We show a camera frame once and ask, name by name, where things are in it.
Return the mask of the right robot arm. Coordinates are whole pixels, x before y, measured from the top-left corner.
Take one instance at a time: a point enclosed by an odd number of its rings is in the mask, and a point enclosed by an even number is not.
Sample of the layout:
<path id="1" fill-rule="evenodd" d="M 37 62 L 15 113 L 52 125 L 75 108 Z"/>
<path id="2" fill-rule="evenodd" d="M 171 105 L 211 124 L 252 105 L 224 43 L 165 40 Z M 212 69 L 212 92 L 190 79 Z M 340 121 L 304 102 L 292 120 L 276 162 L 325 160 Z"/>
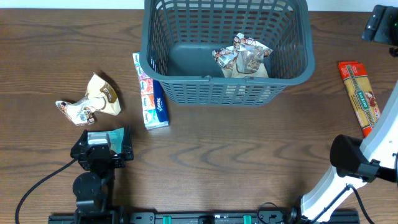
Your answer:
<path id="1" fill-rule="evenodd" d="M 364 139 L 342 134 L 334 139 L 330 167 L 292 207 L 287 223 L 359 223 L 357 212 L 337 207 L 375 179 L 397 182 L 397 90 L 381 111 L 364 65 L 342 61 L 338 68 Z"/>

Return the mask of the orange San Remo pasta pack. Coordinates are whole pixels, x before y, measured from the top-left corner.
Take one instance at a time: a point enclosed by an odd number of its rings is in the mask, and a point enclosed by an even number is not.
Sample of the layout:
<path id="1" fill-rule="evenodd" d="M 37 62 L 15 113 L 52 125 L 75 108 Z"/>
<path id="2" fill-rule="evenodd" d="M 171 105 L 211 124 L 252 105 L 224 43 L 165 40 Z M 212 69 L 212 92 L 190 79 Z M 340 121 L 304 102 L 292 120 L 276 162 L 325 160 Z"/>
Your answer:
<path id="1" fill-rule="evenodd" d="M 338 68 L 361 130 L 367 137 L 381 117 L 368 73 L 357 61 L 339 62 Z"/>

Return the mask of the beige brown snack bag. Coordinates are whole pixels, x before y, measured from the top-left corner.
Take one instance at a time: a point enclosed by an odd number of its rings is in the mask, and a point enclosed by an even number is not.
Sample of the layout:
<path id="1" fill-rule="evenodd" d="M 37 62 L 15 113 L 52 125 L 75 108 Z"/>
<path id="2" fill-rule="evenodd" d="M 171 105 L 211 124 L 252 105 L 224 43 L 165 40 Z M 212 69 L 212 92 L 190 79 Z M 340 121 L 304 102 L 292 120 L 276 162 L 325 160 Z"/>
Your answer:
<path id="1" fill-rule="evenodd" d="M 235 59 L 238 53 L 233 46 L 212 51 L 212 56 L 215 62 L 221 67 L 221 71 L 225 78 L 231 78 Z"/>

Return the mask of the white brown snack bag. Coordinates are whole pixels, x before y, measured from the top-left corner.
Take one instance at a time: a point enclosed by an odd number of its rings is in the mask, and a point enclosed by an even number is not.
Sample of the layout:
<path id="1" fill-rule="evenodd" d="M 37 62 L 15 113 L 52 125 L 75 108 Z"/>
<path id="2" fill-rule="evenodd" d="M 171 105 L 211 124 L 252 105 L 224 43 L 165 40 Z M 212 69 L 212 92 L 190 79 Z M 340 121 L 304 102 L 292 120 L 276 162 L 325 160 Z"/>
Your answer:
<path id="1" fill-rule="evenodd" d="M 233 40 L 236 56 L 233 60 L 232 78 L 268 78 L 264 59 L 273 50 L 266 45 L 242 33 L 236 34 Z"/>

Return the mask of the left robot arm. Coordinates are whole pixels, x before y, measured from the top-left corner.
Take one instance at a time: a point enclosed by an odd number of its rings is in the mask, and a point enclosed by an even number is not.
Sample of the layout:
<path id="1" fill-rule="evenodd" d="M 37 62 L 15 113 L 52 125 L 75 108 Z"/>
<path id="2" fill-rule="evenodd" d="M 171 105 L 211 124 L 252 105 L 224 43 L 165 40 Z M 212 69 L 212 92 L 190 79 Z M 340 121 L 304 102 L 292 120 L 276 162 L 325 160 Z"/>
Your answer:
<path id="1" fill-rule="evenodd" d="M 129 223 L 124 207 L 113 205 L 115 170 L 134 158 L 130 127 L 113 131 L 85 130 L 71 148 L 85 170 L 73 183 L 76 223 Z"/>

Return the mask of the grey plastic basket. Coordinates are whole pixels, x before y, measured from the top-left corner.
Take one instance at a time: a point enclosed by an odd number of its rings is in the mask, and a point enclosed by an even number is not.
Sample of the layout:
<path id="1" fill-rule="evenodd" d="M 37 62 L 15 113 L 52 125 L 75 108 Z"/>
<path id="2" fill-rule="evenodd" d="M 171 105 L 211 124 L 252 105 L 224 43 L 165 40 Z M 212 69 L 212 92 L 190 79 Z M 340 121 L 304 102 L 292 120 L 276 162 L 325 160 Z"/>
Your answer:
<path id="1" fill-rule="evenodd" d="M 271 48 L 265 78 L 227 78 L 212 52 L 244 34 Z M 174 102 L 261 106 L 314 69 L 301 0 L 153 0 L 144 3 L 140 64 Z"/>

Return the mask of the teal snack bar wrapper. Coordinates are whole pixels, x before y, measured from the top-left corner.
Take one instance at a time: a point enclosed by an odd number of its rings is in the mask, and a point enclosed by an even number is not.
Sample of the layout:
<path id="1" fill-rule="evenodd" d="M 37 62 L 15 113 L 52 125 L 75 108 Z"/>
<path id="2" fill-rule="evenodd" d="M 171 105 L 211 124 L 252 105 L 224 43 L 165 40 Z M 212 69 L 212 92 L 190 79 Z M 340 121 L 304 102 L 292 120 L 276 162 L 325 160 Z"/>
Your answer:
<path id="1" fill-rule="evenodd" d="M 115 129 L 113 131 L 87 132 L 87 135 L 89 145 L 107 144 L 109 149 L 115 154 L 120 154 L 122 151 L 124 128 Z"/>

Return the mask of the crumpled beige snack bag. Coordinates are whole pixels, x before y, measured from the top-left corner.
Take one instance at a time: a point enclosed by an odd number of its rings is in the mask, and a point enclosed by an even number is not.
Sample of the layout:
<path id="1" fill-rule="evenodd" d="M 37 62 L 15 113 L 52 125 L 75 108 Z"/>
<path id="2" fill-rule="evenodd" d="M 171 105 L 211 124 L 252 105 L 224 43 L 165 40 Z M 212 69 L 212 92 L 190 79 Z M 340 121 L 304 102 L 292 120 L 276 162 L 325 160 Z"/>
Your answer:
<path id="1" fill-rule="evenodd" d="M 91 125 L 95 122 L 94 112 L 116 116 L 121 111 L 119 97 L 114 88 L 94 73 L 88 82 L 85 96 L 76 103 L 56 101 L 57 108 L 76 126 Z"/>

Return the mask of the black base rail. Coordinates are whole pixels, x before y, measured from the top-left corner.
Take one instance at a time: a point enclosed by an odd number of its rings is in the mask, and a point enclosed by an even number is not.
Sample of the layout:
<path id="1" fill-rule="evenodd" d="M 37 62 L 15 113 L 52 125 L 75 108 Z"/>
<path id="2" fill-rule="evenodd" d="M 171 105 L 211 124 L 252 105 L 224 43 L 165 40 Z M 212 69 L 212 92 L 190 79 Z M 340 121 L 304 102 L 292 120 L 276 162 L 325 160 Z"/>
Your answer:
<path id="1" fill-rule="evenodd" d="M 83 215 L 51 215 L 48 224 L 126 223 L 126 224 L 260 224 L 288 223 L 287 215 L 280 210 L 263 210 L 259 213 L 153 213 L 136 212 L 123 218 L 115 215 L 94 218 Z"/>

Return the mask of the Kleenex tissue multipack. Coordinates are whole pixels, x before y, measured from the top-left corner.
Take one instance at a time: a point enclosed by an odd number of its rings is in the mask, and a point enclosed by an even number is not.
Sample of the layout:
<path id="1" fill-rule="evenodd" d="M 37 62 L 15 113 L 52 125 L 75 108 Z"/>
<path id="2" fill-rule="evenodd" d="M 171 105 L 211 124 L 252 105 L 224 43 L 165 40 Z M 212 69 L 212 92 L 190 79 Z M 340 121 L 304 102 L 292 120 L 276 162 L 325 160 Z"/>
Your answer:
<path id="1" fill-rule="evenodd" d="M 147 130 L 169 125 L 169 116 L 160 83 L 150 78 L 140 64 L 140 53 L 132 54 L 133 63 L 139 80 L 144 126 Z"/>

